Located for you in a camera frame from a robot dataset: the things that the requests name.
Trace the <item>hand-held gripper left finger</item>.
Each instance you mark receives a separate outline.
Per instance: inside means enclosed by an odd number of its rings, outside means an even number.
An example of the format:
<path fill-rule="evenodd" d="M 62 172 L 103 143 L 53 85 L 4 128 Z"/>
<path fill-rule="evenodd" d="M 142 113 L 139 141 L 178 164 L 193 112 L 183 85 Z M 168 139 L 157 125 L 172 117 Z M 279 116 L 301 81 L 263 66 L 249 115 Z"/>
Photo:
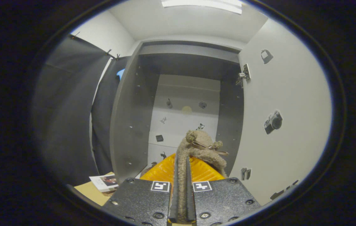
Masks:
<path fill-rule="evenodd" d="M 167 226 L 176 210 L 174 178 L 172 154 L 141 178 L 127 178 L 101 210 L 130 226 Z"/>

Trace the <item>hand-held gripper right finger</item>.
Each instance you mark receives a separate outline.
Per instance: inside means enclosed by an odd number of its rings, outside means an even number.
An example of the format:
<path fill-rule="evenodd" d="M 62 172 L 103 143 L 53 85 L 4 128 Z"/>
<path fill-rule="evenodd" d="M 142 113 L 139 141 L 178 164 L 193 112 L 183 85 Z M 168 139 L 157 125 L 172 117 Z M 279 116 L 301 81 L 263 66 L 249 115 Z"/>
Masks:
<path fill-rule="evenodd" d="M 192 182 L 187 158 L 187 214 L 197 226 L 221 226 L 256 212 L 261 205 L 235 177 Z"/>

